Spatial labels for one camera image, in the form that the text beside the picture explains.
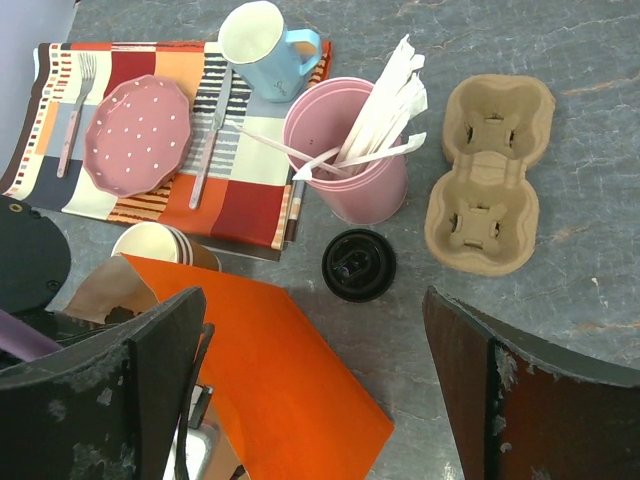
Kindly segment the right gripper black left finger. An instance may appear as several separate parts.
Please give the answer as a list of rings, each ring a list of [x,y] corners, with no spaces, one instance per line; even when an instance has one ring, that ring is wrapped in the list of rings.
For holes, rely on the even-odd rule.
[[[1,372],[4,479],[160,479],[196,378],[206,300],[147,312]]]

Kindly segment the orange paper bag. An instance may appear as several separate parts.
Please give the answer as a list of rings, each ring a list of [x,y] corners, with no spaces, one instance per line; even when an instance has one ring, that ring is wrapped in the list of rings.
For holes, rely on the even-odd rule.
[[[221,440],[209,479],[363,479],[393,425],[282,288],[210,268],[116,255],[66,306],[104,323],[198,287],[215,333],[199,380]]]

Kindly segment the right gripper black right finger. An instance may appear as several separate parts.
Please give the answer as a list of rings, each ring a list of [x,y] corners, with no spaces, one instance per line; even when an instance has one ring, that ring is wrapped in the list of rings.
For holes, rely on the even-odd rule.
[[[435,287],[423,317],[465,478],[638,478],[638,370],[551,343]]]

